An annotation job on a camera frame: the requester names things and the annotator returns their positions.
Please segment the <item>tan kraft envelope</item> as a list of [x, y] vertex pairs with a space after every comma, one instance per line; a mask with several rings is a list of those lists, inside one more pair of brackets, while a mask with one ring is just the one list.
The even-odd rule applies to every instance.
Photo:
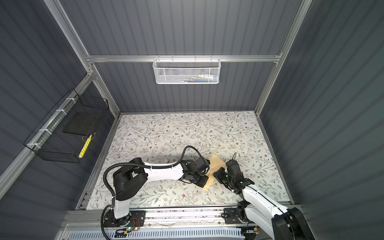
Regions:
[[220, 159], [217, 155], [212, 155], [209, 161], [210, 161], [210, 169], [206, 173], [206, 176], [208, 176], [208, 180], [203, 187], [203, 190], [205, 191], [207, 191], [208, 188], [215, 181], [214, 173], [219, 171], [220, 168], [224, 168], [224, 169], [226, 168], [226, 163], [222, 159]]

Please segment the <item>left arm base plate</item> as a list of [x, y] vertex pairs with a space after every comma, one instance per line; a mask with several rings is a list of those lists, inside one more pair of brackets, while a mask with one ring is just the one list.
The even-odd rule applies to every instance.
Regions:
[[146, 211], [131, 211], [127, 216], [116, 219], [113, 210], [104, 215], [103, 226], [106, 228], [142, 227], [146, 218]]

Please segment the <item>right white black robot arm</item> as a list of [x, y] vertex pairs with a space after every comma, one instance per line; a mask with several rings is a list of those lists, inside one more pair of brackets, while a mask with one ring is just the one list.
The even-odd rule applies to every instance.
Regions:
[[213, 173], [215, 179], [239, 195], [235, 216], [242, 222], [253, 222], [273, 240], [314, 240], [314, 234], [297, 207], [288, 208], [268, 197], [255, 183], [245, 178], [237, 161]]

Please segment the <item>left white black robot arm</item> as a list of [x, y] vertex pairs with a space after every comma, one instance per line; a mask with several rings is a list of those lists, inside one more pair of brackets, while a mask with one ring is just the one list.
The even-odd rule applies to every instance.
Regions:
[[208, 181], [206, 173], [210, 161], [199, 157], [197, 160], [182, 160], [176, 165], [153, 165], [135, 158], [113, 173], [113, 213], [115, 219], [129, 215], [131, 198], [150, 182], [174, 180], [190, 182], [203, 188]]

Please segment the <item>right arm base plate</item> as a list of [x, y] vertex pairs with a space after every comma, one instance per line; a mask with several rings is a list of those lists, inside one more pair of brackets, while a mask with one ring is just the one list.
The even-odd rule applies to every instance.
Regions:
[[237, 208], [224, 208], [221, 217], [225, 220], [227, 225], [247, 223], [255, 223], [259, 225], [265, 221], [264, 217], [253, 207], [241, 208], [238, 206]]

